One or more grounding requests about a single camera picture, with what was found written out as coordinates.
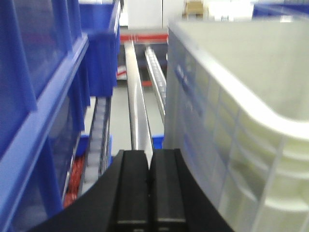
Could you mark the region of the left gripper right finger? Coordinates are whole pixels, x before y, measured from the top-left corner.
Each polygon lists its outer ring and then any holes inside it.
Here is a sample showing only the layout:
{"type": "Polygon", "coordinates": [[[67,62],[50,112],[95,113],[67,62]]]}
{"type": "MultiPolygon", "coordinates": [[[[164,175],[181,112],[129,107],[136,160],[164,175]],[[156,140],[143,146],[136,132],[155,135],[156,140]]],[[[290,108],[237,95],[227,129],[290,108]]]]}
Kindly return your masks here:
{"type": "Polygon", "coordinates": [[[180,150],[156,149],[151,179],[151,231],[232,231],[191,175],[180,150]]]}

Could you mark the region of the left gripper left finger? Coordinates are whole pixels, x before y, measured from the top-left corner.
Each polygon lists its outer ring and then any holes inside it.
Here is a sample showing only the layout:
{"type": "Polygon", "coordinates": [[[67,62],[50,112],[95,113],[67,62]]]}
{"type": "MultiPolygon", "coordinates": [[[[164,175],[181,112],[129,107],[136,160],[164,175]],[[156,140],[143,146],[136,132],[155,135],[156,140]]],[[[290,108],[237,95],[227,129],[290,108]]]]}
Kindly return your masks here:
{"type": "Polygon", "coordinates": [[[120,150],[96,183],[32,232],[148,232],[148,162],[142,150],[120,150]]]}

